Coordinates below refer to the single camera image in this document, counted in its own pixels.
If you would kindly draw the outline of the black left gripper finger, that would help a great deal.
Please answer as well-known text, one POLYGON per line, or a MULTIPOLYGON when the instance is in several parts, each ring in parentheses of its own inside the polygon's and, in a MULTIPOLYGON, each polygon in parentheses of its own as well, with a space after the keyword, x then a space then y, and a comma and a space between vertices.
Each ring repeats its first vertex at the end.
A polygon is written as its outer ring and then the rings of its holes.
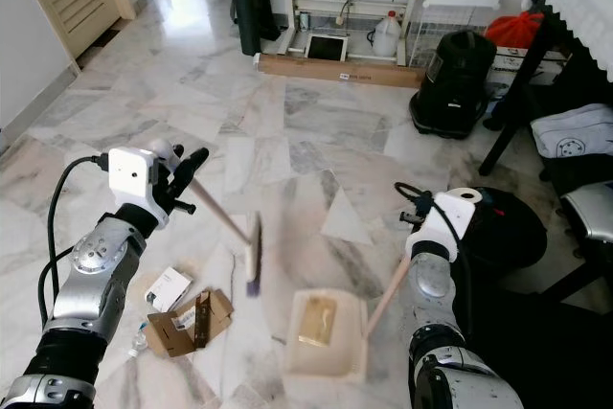
POLYGON ((172 173, 172 199, 178 199, 189 188, 197 170, 206 163, 209 155, 210 151, 207 148, 198 148, 180 160, 178 168, 172 173))

